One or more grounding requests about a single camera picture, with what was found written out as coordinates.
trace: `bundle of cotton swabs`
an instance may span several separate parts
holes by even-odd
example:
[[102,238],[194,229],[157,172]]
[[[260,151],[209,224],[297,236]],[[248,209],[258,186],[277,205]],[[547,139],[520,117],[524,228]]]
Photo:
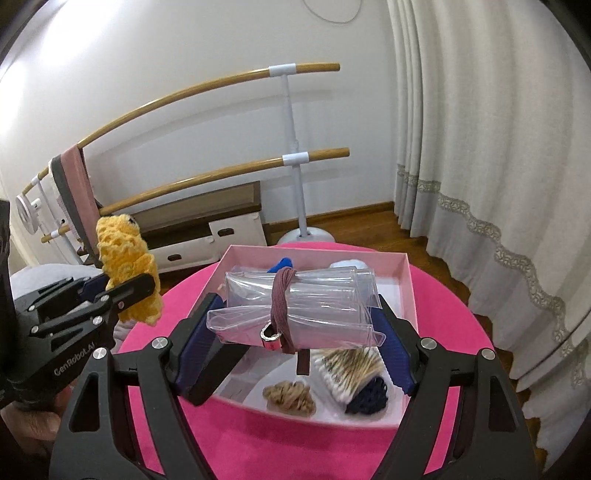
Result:
[[318,350],[314,364],[336,401],[348,404],[373,377],[384,370],[377,347]]

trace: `pink round table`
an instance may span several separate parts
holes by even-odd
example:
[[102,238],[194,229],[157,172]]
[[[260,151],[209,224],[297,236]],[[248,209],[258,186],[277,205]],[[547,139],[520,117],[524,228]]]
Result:
[[[367,251],[342,244],[291,244],[290,248]],[[157,336],[167,336],[187,317],[212,275],[211,265],[164,295],[164,312],[156,327],[136,325],[121,352],[143,348]],[[445,286],[411,266],[421,336],[435,338],[445,348],[477,353],[492,344],[468,308]],[[162,472],[137,387],[129,392],[138,442],[148,468]],[[451,388],[433,454],[426,472],[443,464],[455,418],[458,388]],[[366,480],[371,478],[392,442],[394,429],[340,429],[283,420],[211,397],[197,408],[180,399],[191,430],[219,480]]]

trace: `white plastic bracket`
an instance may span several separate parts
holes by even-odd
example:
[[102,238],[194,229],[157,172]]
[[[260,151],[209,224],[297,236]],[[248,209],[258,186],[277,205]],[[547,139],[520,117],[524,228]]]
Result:
[[303,163],[309,163],[310,156],[308,152],[288,153],[283,155],[283,164],[286,167],[294,165],[302,165]]
[[295,63],[284,63],[283,65],[271,65],[269,67],[269,77],[280,77],[282,75],[296,74]]

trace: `yellow crocheted toy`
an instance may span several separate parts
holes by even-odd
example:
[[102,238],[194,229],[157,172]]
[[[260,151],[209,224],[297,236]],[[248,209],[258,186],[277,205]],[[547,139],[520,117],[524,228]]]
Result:
[[139,234],[139,226],[129,215],[102,217],[96,223],[103,272],[109,276],[107,290],[140,273],[154,277],[154,293],[119,314],[122,322],[137,320],[154,325],[162,313],[160,279],[154,256]]

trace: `metal bolt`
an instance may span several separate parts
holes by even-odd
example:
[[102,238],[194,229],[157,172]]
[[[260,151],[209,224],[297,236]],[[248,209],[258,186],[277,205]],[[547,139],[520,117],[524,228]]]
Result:
[[496,357],[495,353],[490,348],[485,348],[482,351],[482,356],[487,360],[494,360]]
[[92,352],[92,356],[95,357],[97,360],[100,360],[107,354],[107,349],[105,347],[97,348],[94,352]]
[[437,342],[432,338],[425,337],[421,340],[421,346],[427,350],[433,350],[437,346]]
[[168,339],[166,337],[158,337],[152,340],[152,348],[160,350],[168,345]]

